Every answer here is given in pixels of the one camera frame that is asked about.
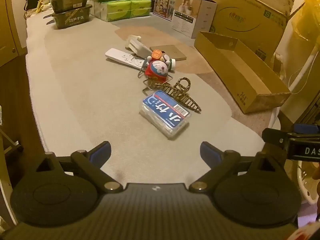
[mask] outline stacked food container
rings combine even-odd
[[[58,29],[89,21],[91,4],[87,0],[50,0],[54,13],[52,17]]]

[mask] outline yellow plastic bag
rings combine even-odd
[[[320,45],[320,0],[304,0],[302,8],[292,19],[294,31],[316,46]]]

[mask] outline wooden door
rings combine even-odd
[[[0,0],[0,67],[17,56],[5,0]]]

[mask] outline green label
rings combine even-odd
[[[271,12],[269,12],[269,11],[265,10],[265,11],[264,11],[263,16],[265,16],[265,17],[267,17],[267,18],[269,18],[269,19],[270,19]]]

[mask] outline metal screw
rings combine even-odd
[[[196,190],[204,190],[207,188],[207,184],[205,182],[202,181],[196,181],[194,183],[191,184],[191,187],[193,187]]]
[[[115,181],[111,181],[104,184],[104,187],[108,190],[116,190],[120,187],[120,184]]]

